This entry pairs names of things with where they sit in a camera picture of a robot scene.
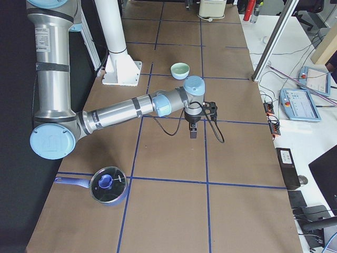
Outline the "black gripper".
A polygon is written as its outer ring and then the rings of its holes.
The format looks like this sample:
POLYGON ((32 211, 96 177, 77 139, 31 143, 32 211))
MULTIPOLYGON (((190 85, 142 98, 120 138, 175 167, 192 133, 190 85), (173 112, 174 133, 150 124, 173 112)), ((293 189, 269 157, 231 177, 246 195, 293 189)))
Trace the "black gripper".
POLYGON ((196 139, 197 138, 197 124, 203 115, 201 108, 191 109, 186 108, 184 111, 184 118, 187 122, 189 122, 189 131, 190 131, 190 138, 196 139))

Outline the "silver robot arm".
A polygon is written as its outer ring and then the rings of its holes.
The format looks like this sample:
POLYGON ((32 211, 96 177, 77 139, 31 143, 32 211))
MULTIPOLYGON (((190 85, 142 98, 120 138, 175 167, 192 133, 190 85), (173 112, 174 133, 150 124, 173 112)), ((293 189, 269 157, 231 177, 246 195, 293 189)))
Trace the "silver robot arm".
POLYGON ((206 114, 205 83, 187 77, 182 87, 157 91, 106 108, 74 112, 71 108, 69 32, 82 27, 80 1, 27 1, 27 16, 35 26, 36 74, 39 109, 30 136, 32 150, 40 157, 61 159, 77 141, 94 131, 155 112, 163 117, 183 109, 190 129, 206 114))

